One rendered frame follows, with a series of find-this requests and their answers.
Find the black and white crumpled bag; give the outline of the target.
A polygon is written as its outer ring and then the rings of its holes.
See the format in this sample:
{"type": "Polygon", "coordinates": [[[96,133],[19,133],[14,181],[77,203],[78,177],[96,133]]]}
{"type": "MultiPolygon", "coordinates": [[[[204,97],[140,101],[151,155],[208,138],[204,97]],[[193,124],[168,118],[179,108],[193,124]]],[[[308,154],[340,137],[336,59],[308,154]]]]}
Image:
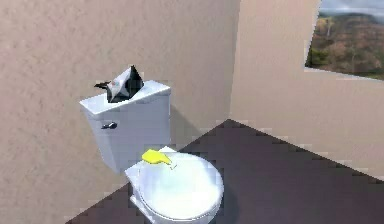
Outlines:
{"type": "Polygon", "coordinates": [[[95,84],[96,88],[107,91],[107,102],[118,103],[131,99],[144,86],[143,79],[134,65],[110,81],[95,84]]]}

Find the window with landscape view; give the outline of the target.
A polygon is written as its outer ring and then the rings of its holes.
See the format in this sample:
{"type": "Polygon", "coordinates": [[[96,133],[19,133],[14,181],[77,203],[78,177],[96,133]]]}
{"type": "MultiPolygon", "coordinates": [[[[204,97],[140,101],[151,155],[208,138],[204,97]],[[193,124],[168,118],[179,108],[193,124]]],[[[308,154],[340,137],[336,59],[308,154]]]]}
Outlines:
{"type": "Polygon", "coordinates": [[[304,66],[384,81],[384,0],[320,0],[304,66]]]}

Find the yellow flat object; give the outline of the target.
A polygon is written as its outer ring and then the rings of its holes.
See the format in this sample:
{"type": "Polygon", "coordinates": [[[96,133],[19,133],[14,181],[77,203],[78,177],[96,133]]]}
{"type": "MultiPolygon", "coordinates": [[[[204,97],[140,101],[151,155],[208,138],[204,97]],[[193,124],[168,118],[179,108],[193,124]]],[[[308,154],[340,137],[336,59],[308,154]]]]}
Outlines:
{"type": "Polygon", "coordinates": [[[153,149],[148,149],[142,156],[142,160],[149,164],[165,163],[171,164],[171,160],[162,152],[153,149]]]}

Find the white toilet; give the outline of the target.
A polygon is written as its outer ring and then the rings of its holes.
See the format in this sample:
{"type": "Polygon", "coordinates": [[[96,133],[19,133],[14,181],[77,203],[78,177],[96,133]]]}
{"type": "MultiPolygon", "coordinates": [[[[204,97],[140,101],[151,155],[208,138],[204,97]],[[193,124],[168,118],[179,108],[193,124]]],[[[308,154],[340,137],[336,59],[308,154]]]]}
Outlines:
{"type": "Polygon", "coordinates": [[[151,224],[210,224],[224,194],[223,178],[206,159],[169,147],[171,88],[150,80],[129,100],[105,93],[80,101],[104,163],[127,176],[130,201],[151,224]],[[171,164],[149,164],[153,149],[171,164]]]}

